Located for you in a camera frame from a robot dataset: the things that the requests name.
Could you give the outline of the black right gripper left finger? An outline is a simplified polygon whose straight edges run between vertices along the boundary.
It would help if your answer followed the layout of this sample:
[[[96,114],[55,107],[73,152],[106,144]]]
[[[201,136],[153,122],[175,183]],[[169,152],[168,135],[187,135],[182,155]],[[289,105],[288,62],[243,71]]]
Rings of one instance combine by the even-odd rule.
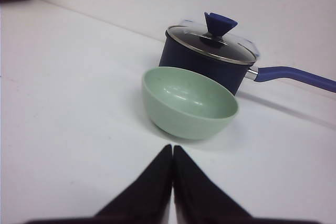
[[[95,216],[110,223],[166,223],[172,162],[172,146],[166,145],[139,177]]]

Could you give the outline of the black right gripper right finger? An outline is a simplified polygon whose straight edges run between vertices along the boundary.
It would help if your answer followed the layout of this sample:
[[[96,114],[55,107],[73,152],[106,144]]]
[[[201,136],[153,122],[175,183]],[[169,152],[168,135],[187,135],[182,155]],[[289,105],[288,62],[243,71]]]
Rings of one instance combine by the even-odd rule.
[[[252,215],[215,185],[178,145],[173,149],[173,172],[178,223],[252,220]]]

